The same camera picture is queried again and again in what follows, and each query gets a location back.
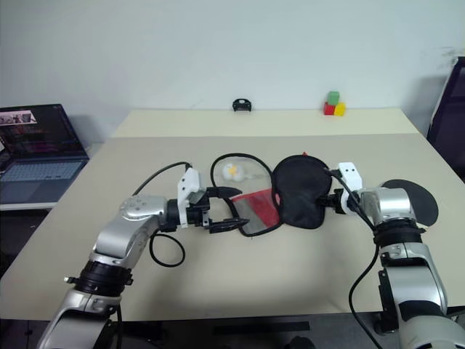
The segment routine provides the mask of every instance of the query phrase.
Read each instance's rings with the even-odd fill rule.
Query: black clip
[[[252,111],[252,103],[245,98],[238,98],[232,102],[232,109],[234,111]]]

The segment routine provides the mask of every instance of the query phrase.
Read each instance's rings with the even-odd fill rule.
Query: yellow block
[[[346,111],[346,103],[337,103],[334,108],[334,115],[343,116]]]

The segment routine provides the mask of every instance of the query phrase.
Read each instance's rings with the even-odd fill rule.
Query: black disc
[[[388,180],[383,185],[385,188],[403,188],[410,199],[416,221],[420,224],[431,226],[436,223],[439,209],[434,196],[421,185],[410,180]]]

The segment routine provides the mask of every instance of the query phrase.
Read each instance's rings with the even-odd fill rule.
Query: laptop
[[[0,108],[0,141],[0,204],[57,202],[89,160],[61,104]]]

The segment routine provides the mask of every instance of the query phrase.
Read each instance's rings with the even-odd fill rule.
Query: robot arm
[[[373,240],[384,267],[379,272],[383,316],[391,320],[391,329],[399,328],[401,348],[465,348],[465,331],[446,317],[445,288],[421,240],[424,230],[417,226],[405,189],[362,188],[354,164],[339,164],[338,170],[373,223]],[[326,202],[339,213],[353,213],[345,189]]]
[[[178,199],[136,195],[125,200],[118,214],[97,237],[84,269],[39,340],[39,349],[106,348],[114,333],[110,315],[116,312],[124,287],[131,285],[131,271],[147,240],[157,229],[175,231],[178,225],[203,226],[211,233],[236,229],[241,218],[212,222],[209,198],[238,195],[234,188],[205,188],[200,175],[189,168],[178,184]]]

